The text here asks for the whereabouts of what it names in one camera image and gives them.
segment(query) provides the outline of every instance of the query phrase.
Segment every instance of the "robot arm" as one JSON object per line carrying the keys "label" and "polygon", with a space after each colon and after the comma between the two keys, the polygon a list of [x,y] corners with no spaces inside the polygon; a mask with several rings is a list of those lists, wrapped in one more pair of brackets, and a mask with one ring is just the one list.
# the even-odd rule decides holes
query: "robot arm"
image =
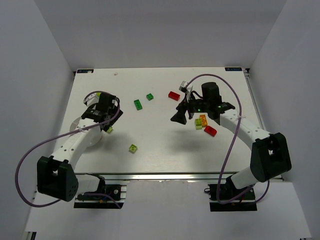
{"label": "robot arm", "polygon": [[90,95],[76,127],[79,132],[72,134],[50,157],[42,156],[37,162],[37,188],[42,194],[64,201],[71,201],[76,195],[86,192],[104,193],[105,181],[99,175],[75,175],[75,167],[87,147],[96,144],[123,114],[115,107],[116,96],[101,93],[99,98]]}
{"label": "robot arm", "polygon": [[[210,119],[235,133],[240,117],[235,107],[222,101],[215,82],[204,83],[201,89],[202,97],[196,99],[191,91],[191,84],[182,82],[180,90],[185,93],[185,98],[177,106],[177,113],[171,121],[185,125],[186,112],[189,119],[192,119],[194,113],[207,113]],[[243,118],[237,136],[251,149],[251,160],[249,167],[226,179],[230,192],[239,192],[238,190],[257,182],[265,182],[291,169],[286,138],[281,133],[271,134]]]}

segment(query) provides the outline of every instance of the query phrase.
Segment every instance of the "white wall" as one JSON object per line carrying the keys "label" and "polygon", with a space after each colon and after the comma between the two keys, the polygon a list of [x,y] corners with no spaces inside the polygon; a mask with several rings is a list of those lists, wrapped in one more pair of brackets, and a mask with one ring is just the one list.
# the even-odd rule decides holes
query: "white wall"
{"label": "white wall", "polygon": [[288,0],[251,68],[262,118],[288,142],[293,182],[320,239],[320,1]]}
{"label": "white wall", "polygon": [[[73,74],[33,0],[0,1],[0,235],[18,240],[29,206],[15,189],[15,168],[33,145],[55,135]],[[36,163],[47,145],[26,159],[20,185],[31,200]]]}
{"label": "white wall", "polygon": [[77,68],[250,67],[286,0],[35,0]]}

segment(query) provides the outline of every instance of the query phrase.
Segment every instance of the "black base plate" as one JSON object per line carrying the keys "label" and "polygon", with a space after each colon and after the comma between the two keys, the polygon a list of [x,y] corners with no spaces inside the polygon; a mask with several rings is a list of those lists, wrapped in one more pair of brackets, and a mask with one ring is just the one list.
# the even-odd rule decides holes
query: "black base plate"
{"label": "black base plate", "polygon": [[[217,184],[210,184],[210,200],[216,201],[217,197]],[[223,196],[223,194],[220,194],[220,200],[228,200],[229,198],[226,198]],[[252,191],[247,192],[244,195],[243,201],[254,201],[256,199],[255,192],[252,189]],[[210,212],[247,212],[247,211],[257,211],[257,205],[255,203],[249,203],[249,202],[232,202],[227,204],[220,204],[218,202],[210,202]]]}
{"label": "black base plate", "polygon": [[[108,184],[105,185],[104,191],[110,197],[112,197],[115,201],[119,201],[121,199],[121,185],[120,184]],[[89,196],[79,194],[76,196],[77,202],[74,203],[73,208],[75,209],[119,209],[113,202],[107,202],[104,200],[103,202],[99,202],[100,199],[104,197],[97,196]],[[124,205],[123,202],[118,202],[119,206],[122,208]]]}

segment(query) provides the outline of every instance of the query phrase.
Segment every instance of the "red lego brick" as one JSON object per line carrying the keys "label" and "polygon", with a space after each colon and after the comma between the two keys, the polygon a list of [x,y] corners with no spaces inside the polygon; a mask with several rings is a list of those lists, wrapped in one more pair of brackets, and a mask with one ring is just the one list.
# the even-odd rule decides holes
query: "red lego brick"
{"label": "red lego brick", "polygon": [[171,91],[171,92],[169,92],[168,97],[171,98],[171,99],[174,99],[174,100],[178,101],[179,98],[180,98],[180,95],[179,95],[178,93],[175,93],[175,92]]}
{"label": "red lego brick", "polygon": [[205,127],[204,131],[210,134],[212,137],[217,134],[217,130],[215,130],[213,127],[210,127],[209,125]]}

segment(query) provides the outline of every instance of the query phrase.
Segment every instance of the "white table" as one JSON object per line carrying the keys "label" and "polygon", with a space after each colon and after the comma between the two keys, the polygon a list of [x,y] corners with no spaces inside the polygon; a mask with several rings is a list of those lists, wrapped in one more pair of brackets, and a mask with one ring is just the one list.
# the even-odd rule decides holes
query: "white table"
{"label": "white table", "polygon": [[[168,98],[170,91],[181,94],[182,81],[210,73],[227,80],[239,95],[243,115],[259,124],[255,107],[242,71],[225,71],[224,67],[184,68],[121,68],[94,69],[93,73],[75,75],[70,99],[60,133],[69,131],[71,123],[86,110],[83,98],[95,90],[109,92],[120,98],[124,112],[114,124],[111,134],[104,133],[96,145],[89,147],[79,159],[76,173],[218,173],[221,170],[233,134],[207,118],[208,124],[217,129],[215,137],[203,130],[196,130],[194,120],[187,125],[171,122],[178,101]],[[222,100],[238,108],[231,90],[219,79],[204,76],[194,81],[194,90],[202,94],[201,84],[216,82]],[[146,95],[154,99],[148,101]],[[137,111],[134,100],[139,99],[143,109]],[[59,139],[58,148],[66,139]],[[135,154],[129,146],[138,147]],[[237,172],[250,164],[251,152],[237,140],[226,172]]]}
{"label": "white table", "polygon": [[[32,208],[35,240],[299,240],[310,232],[292,183],[272,182],[254,212],[210,212],[206,182],[131,181],[119,209],[78,209],[73,201]],[[258,183],[257,197],[266,188]],[[35,203],[52,201],[37,194]]]}
{"label": "white table", "polygon": [[[197,67],[95,69],[93,73],[77,74],[61,133],[67,132],[71,123],[85,111],[83,97],[94,90],[117,95],[124,114],[111,134],[105,133],[98,144],[86,150],[75,172],[111,173],[113,175],[105,175],[113,179],[109,182],[131,180],[126,199],[121,210],[74,209],[74,201],[32,208],[25,230],[37,232],[36,240],[298,240],[310,237],[295,189],[289,182],[272,182],[269,193],[257,206],[258,211],[210,212],[209,198],[203,190],[207,182],[213,181],[209,173],[220,171],[232,134],[210,119],[209,125],[218,131],[214,138],[203,130],[195,130],[194,120],[189,120],[187,125],[171,122],[178,102],[168,98],[170,91],[179,92],[181,81],[203,73],[216,74],[229,81],[240,97],[243,115],[258,125],[242,72]],[[217,82],[225,102],[238,107],[231,91],[218,79],[200,78],[194,82],[194,89],[201,93],[201,84],[209,81]],[[146,99],[149,93],[154,95],[151,101]],[[140,111],[134,106],[136,99],[143,106]],[[131,144],[138,146],[135,154],[128,151]],[[226,171],[236,172],[247,167],[250,155],[249,148],[237,140]],[[265,187],[265,183],[254,187],[257,198]],[[34,202],[44,204],[52,200],[37,193]]]}

